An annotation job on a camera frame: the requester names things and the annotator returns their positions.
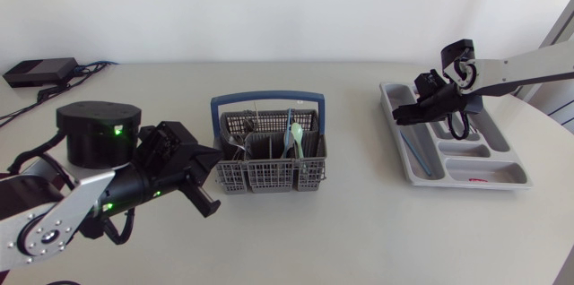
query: gray plastic basket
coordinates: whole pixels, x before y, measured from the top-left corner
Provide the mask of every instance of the gray plastic basket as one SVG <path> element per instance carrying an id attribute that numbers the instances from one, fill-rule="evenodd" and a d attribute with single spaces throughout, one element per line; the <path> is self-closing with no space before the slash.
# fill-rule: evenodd
<path id="1" fill-rule="evenodd" d="M 300 91 L 243 92 L 212 99 L 213 147 L 223 151 L 223 160 L 217 168 L 218 182 L 227 194 L 244 194 L 250 188 L 254 193 L 316 191 L 325 179 L 326 141 L 323 117 L 315 110 L 292 109 L 293 122 L 303 128 L 301 148 L 305 157 L 295 158 L 293 151 L 281 159 L 283 135 L 288 110 L 228 112 L 218 114 L 223 104 L 254 99 L 304 99 L 319 103 L 319 114 L 325 114 L 323 95 Z M 249 131 L 246 123 L 255 124 Z M 245 140 L 247 152 L 240 158 L 238 147 L 229 142 L 230 136 Z"/>

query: power adapter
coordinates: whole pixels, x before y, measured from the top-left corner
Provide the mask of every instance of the power adapter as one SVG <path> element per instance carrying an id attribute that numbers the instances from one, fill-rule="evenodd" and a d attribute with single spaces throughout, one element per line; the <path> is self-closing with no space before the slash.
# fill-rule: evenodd
<path id="1" fill-rule="evenodd" d="M 78 63 L 73 57 L 26 60 L 4 73 L 12 88 L 38 87 L 43 84 L 65 85 L 74 77 Z"/>

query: gray cutlery tray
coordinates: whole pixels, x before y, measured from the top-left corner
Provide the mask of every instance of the gray cutlery tray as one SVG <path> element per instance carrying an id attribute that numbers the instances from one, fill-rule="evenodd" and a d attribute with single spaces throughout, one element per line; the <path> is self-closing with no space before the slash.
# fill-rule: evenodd
<path id="1" fill-rule="evenodd" d="M 393 109 L 416 102 L 412 86 L 381 83 L 381 105 L 403 160 L 406 178 L 415 186 L 469 187 L 517 190 L 532 187 L 523 169 L 491 116 L 484 109 L 469 115 L 474 129 L 463 141 L 454 139 L 446 122 L 397 125 Z M 453 126 L 461 131 L 462 123 L 453 117 Z M 423 166 L 401 136 L 411 143 L 430 171 Z"/>

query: white table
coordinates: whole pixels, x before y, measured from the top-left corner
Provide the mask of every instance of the white table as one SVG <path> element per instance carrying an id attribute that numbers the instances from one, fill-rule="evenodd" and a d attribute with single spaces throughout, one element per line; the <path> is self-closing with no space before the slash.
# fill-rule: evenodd
<path id="1" fill-rule="evenodd" d="M 56 108 L 78 100 L 133 104 L 143 110 L 142 125 L 181 121 L 212 145 L 211 97 L 300 90 L 325 94 L 328 179 L 311 193 L 226 195 L 212 174 L 205 189 L 222 201 L 214 216 L 204 219 L 183 194 L 168 194 L 137 208 L 127 244 L 77 234 L 63 254 L 12 270 L 6 284 L 552 283 L 574 242 L 574 137 L 518 99 L 486 98 L 534 188 L 410 186 L 378 83 L 412 82 L 427 70 L 374 63 L 111 66 L 1 129 L 0 168 L 50 138 Z M 0 82 L 0 114 L 28 106 L 37 91 Z"/>

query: cable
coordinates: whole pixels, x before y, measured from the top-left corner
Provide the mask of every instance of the cable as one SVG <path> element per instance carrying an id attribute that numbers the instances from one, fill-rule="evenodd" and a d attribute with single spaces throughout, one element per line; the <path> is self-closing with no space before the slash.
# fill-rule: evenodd
<path id="1" fill-rule="evenodd" d="M 556 110 L 554 110 L 553 112 L 551 112 L 550 114 L 548 114 L 548 116 L 552 116 L 552 115 L 554 115 L 554 114 L 555 114 L 557 111 L 559 111 L 559 110 L 561 110 L 562 108 L 564 108 L 564 107 L 568 106 L 568 105 L 569 105 L 569 104 L 571 104 L 572 102 L 574 102 L 574 100 L 572 100 L 572 101 L 570 101 L 570 102 L 567 102 L 567 103 L 565 103 L 563 106 L 559 107 L 558 109 L 556 109 Z"/>
<path id="2" fill-rule="evenodd" d="M 448 114 L 447 118 L 448 118 L 448 129 L 450 130 L 450 134 L 452 134 L 453 137 L 455 137 L 456 140 L 461 141 L 464 140 L 466 137 L 468 137 L 468 133 L 470 132 L 470 125 L 468 124 L 468 115 L 466 114 L 466 112 L 464 111 L 459 111 L 460 113 L 460 117 L 463 120 L 463 134 L 462 135 L 458 135 L 457 132 L 455 132 L 455 128 L 452 126 L 452 114 Z"/>
<path id="3" fill-rule="evenodd" d="M 56 173 L 62 177 L 62 179 L 64 180 L 64 183 L 68 186 L 68 188 L 71 190 L 74 190 L 74 183 L 72 183 L 72 180 L 70 179 L 70 176 L 68 176 L 64 170 L 62 169 L 62 167 L 60 166 L 60 164 L 58 164 L 56 162 L 56 160 L 52 159 L 51 156 L 47 155 L 46 153 L 40 154 L 39 157 L 41 159 L 43 159 L 44 161 L 46 161 L 47 164 L 49 164 L 55 171 Z"/>
<path id="4" fill-rule="evenodd" d="M 132 235 L 132 230 L 134 229 L 134 216 L 135 208 L 131 208 L 126 212 L 126 223 L 124 224 L 121 235 L 117 233 L 116 226 L 114 226 L 114 223 L 109 218 L 102 220 L 104 232 L 114 244 L 122 245 L 129 240 Z"/>
<path id="5" fill-rule="evenodd" d="M 44 102 L 46 102 L 52 98 L 55 98 L 55 97 L 61 95 L 62 93 L 71 90 L 74 87 L 79 86 L 80 84 L 82 84 L 83 82 L 88 80 L 88 78 L 90 78 L 92 75 L 103 70 L 108 65 L 117 65 L 117 63 L 111 62 L 111 61 L 98 61 L 98 62 L 90 63 L 89 65 L 78 65 L 78 66 L 76 66 L 74 69 L 74 76 L 76 76 L 76 77 L 83 76 L 83 78 L 80 81 L 72 83 L 72 84 L 68 83 L 66 85 L 61 85 L 61 86 L 48 88 L 48 89 L 39 91 L 36 103 L 31 104 L 28 107 L 22 108 L 20 110 L 13 111 L 10 114 L 1 116 L 0 120 L 5 119 L 5 121 L 0 123 L 0 128 L 4 127 L 5 125 L 8 125 L 8 123 L 13 121 L 16 117 L 34 109 L 35 107 L 41 105 L 42 103 L 44 103 Z M 95 68 L 93 70 L 89 70 L 88 67 L 91 67 L 91 66 L 95 66 Z"/>
<path id="6" fill-rule="evenodd" d="M 566 125 L 567 123 L 571 122 L 572 120 L 574 120 L 574 117 L 568 119 L 567 121 L 563 122 L 561 125 Z"/>
<path id="7" fill-rule="evenodd" d="M 40 156 L 41 154 L 47 152 L 52 147 L 56 146 L 58 143 L 62 142 L 65 138 L 65 134 L 58 131 L 54 137 L 52 137 L 49 141 L 44 142 L 40 146 L 36 147 L 33 150 L 25 151 L 16 157 L 14 163 L 8 168 L 8 172 L 12 175 L 16 175 L 20 173 L 20 167 L 22 164 L 31 158 L 35 158 Z"/>

